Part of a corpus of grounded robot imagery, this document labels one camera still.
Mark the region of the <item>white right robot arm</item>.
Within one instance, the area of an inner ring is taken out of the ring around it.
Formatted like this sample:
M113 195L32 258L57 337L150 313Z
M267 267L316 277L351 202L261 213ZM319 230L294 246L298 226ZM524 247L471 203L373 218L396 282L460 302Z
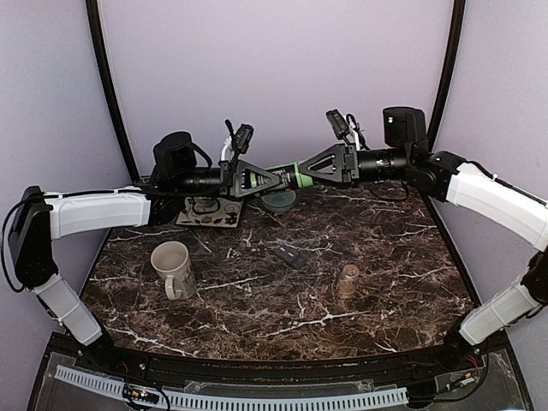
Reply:
M437 354L446 372L468 360L470 349L547 305L547 202L523 191L476 161L447 151L432 152L422 110L383 111L385 149L366 146L351 115L326 114L338 142L299 166L304 176L333 184L398 180L420 194L470 211L518 235L536 254L526 272L488 302L459 319Z

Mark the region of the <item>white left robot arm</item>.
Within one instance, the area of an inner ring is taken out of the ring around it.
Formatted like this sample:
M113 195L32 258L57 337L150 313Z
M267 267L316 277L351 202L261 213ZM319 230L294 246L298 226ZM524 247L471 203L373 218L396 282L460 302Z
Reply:
M87 359L102 373L121 365L108 334L62 276L54 244L106 234L110 229L158 226L173 220L190 197L233 200L274 188L280 178L242 160L253 130L243 124L224 143L218 164L188 132L164 136L154 147L149 179L122 188L72 193L25 189L1 228L1 270L15 294L28 291L69 335L88 348Z

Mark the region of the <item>clear weekly pill organizer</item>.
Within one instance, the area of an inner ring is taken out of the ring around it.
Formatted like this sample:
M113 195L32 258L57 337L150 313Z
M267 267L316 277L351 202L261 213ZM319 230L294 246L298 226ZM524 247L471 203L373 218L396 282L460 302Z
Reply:
M306 252L287 245L278 245L273 249L273 253L287 265L295 269L303 268L308 261Z

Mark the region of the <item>green lid pill bottle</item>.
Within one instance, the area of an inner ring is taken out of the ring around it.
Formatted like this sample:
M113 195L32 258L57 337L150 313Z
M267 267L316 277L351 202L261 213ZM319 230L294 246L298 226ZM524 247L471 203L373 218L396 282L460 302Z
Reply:
M299 170L300 162L290 164L279 164L266 168L267 172L279 177L280 182L272 188L260 191L261 194L275 193L288 190L297 190L300 188L312 187L314 181L312 177L302 175ZM247 188L256 188L265 184L265 178L255 172L247 171L245 176Z

